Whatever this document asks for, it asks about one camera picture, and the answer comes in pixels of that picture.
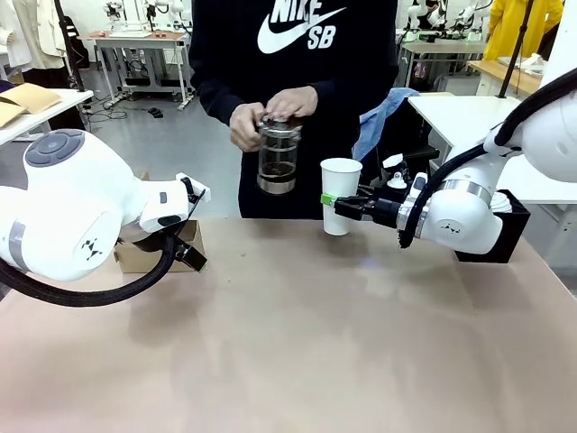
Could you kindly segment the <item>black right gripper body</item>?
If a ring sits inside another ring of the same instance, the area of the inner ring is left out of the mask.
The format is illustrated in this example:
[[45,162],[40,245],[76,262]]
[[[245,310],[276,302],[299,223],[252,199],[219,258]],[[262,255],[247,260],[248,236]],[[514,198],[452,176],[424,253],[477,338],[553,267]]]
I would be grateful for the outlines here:
[[362,193],[362,220],[372,221],[380,226],[395,226],[401,204],[395,200],[382,198],[375,194]]

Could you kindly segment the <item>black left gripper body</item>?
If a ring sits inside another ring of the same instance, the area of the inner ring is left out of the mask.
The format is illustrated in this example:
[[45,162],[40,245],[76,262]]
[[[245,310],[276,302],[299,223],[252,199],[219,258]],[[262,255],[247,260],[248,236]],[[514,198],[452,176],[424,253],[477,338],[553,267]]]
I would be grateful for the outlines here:
[[176,262],[184,263],[195,272],[201,272],[207,263],[204,254],[192,244],[178,243],[174,257]]

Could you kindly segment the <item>person's left hand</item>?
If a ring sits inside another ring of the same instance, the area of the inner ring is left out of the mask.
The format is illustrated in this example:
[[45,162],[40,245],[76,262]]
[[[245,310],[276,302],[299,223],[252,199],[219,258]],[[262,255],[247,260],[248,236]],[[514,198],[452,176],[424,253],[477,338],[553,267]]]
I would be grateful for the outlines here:
[[281,90],[266,105],[266,113],[275,118],[307,117],[315,113],[318,95],[311,86]]

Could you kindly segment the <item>person's right hand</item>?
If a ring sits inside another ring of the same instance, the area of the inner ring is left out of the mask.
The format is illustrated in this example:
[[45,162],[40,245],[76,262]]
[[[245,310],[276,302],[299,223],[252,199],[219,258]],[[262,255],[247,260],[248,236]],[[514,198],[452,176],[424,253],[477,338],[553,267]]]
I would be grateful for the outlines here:
[[268,105],[261,103],[240,104],[230,117],[231,142],[242,152],[257,152],[261,137],[256,124],[269,112]]

